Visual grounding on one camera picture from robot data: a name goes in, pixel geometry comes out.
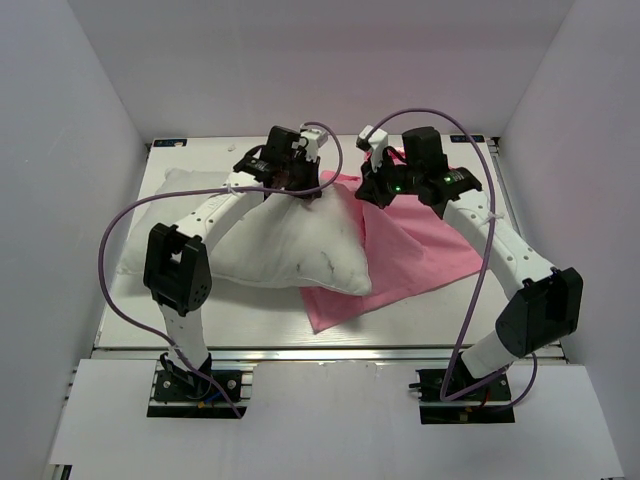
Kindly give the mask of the white pillow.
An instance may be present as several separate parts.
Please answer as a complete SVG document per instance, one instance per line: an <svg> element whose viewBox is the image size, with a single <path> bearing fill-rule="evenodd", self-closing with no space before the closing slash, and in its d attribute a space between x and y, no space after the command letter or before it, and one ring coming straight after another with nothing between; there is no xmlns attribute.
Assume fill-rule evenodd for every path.
<svg viewBox="0 0 640 480"><path fill-rule="evenodd" d="M160 193L189 191L189 196L152 202L132 228L120 257L121 275L144 270L151 228L170 225L200 206L203 189L220 187L223 172L166 171ZM354 199L339 183L308 201L272 195L239 220L209 254L214 277L251 287L323 287L364 296L371 292Z"/></svg>

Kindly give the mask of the pink pillowcase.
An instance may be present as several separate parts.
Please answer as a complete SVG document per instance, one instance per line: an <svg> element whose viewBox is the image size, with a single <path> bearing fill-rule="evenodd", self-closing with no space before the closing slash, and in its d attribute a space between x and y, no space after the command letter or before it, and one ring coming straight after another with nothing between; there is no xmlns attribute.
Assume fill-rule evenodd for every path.
<svg viewBox="0 0 640 480"><path fill-rule="evenodd" d="M359 227L372 290L366 296L352 296L322 287L302 288L316 333L466 278L482 263L466 240L417 197L399 195L380 209L354 197L360 183L358 175L345 174L335 182Z"/></svg>

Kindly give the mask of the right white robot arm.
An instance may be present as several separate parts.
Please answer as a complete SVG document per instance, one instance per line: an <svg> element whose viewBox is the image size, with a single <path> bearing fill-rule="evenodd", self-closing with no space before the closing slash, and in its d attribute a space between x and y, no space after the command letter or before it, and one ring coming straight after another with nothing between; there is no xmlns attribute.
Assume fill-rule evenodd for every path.
<svg viewBox="0 0 640 480"><path fill-rule="evenodd" d="M419 127L402 135L403 150L387 133L366 126L356 145L365 152L358 199L379 208L414 195L482 257L508 300L494 330L455 356L451 384L461 397L484 391L488 376L576 331L584 282L573 268L558 269L538 254L495 207L488 184L464 167L452 167L440 133Z"/></svg>

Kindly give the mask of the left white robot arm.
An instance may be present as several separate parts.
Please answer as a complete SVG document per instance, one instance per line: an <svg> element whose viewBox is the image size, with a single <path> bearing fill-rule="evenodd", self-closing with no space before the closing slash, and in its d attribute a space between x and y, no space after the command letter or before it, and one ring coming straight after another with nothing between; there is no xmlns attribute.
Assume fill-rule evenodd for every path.
<svg viewBox="0 0 640 480"><path fill-rule="evenodd" d="M172 225L155 225L148 237L143 284L150 290L173 341L161 364L188 398L211 388L211 356L205 345L200 308L212 288L209 254L251 209L264 201L262 190L306 191L319 187L319 149L328 133L271 128L264 145L234 165L222 192Z"/></svg>

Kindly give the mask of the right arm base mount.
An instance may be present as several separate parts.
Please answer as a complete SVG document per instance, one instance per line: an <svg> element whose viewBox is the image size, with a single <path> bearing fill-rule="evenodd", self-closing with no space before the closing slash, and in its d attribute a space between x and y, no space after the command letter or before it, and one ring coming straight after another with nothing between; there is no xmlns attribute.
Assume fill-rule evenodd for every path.
<svg viewBox="0 0 640 480"><path fill-rule="evenodd" d="M421 369L408 391L418 400L423 425L513 424L512 393L505 373L455 400L443 402L445 369Z"/></svg>

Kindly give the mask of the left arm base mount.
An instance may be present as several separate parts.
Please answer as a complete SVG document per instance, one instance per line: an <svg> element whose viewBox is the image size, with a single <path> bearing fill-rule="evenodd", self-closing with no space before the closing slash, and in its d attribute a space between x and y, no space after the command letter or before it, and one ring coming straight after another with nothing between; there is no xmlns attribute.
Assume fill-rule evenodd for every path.
<svg viewBox="0 0 640 480"><path fill-rule="evenodd" d="M212 370L211 360L204 373L216 384L175 365L167 353L156 363L146 416L165 419L239 419L246 413L250 398L248 372Z"/></svg>

